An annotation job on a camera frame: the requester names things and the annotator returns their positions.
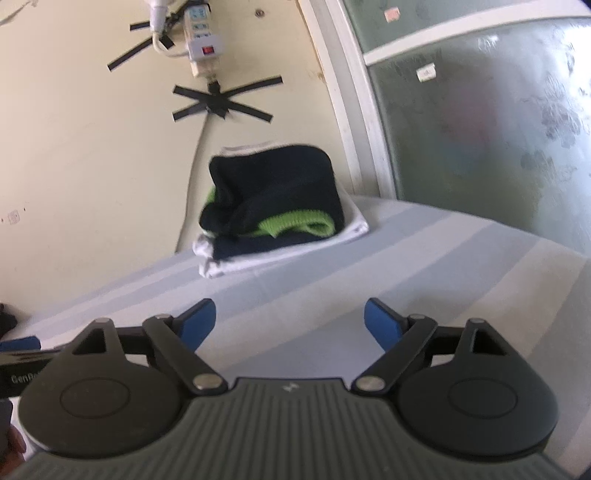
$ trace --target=striped bedsheet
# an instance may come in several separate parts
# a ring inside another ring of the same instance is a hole
[[[390,200],[355,198],[372,232],[295,261],[213,280],[184,252],[68,305],[39,313],[12,336],[44,347],[106,316],[138,325],[201,298],[217,325],[199,354],[238,376],[343,377],[382,353],[363,327],[379,297],[442,325],[487,319],[557,395],[560,421],[547,453],[573,475],[591,462],[591,261],[489,220]]]

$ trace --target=silver screw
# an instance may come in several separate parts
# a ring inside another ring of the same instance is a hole
[[[212,390],[222,386],[222,377],[216,374],[201,374],[193,378],[193,385],[199,390]]]
[[[357,388],[364,392],[379,392],[386,386],[386,382],[380,377],[374,377],[373,375],[367,375],[365,377],[358,378],[355,382]]]

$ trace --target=glass pane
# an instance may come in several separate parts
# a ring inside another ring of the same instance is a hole
[[[489,8],[527,0],[343,0],[363,53],[423,28]],[[400,18],[385,13],[398,8]]]
[[[530,22],[371,67],[401,198],[591,254],[589,45],[591,20]]]

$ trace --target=white folded cloth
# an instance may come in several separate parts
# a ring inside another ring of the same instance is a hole
[[[275,148],[277,144],[251,145],[247,147],[223,148],[220,155],[251,155],[257,151]],[[199,265],[199,274],[205,278],[215,278],[232,272],[238,272],[249,268],[268,265],[281,260],[289,260],[299,257],[309,252],[314,252],[323,248],[350,242],[369,232],[369,225],[361,211],[354,204],[349,194],[341,185],[336,185],[340,202],[345,216],[345,227],[343,230],[326,240],[318,240],[309,244],[292,245],[290,247],[278,248],[270,252],[238,255],[237,257],[227,258],[225,260],[213,259],[213,237],[204,233],[193,242],[193,252],[203,259]]]

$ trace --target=cream wall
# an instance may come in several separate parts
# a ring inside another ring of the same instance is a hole
[[[18,7],[2,0],[0,18]],[[257,8],[265,17],[257,18]],[[197,158],[199,212],[208,159],[223,145],[305,142],[331,156],[351,189],[339,130],[296,0],[212,0],[226,43],[222,89],[282,75],[284,84],[234,97],[272,113],[268,125],[233,113],[213,118]],[[143,40],[141,0],[39,0],[0,27],[0,301],[25,314],[67,301],[170,256],[183,220],[204,115],[174,123],[205,89],[185,59],[151,49],[109,72]],[[182,33],[175,36],[182,43]],[[20,221],[10,224],[9,212]],[[183,241],[198,231],[196,215]]]

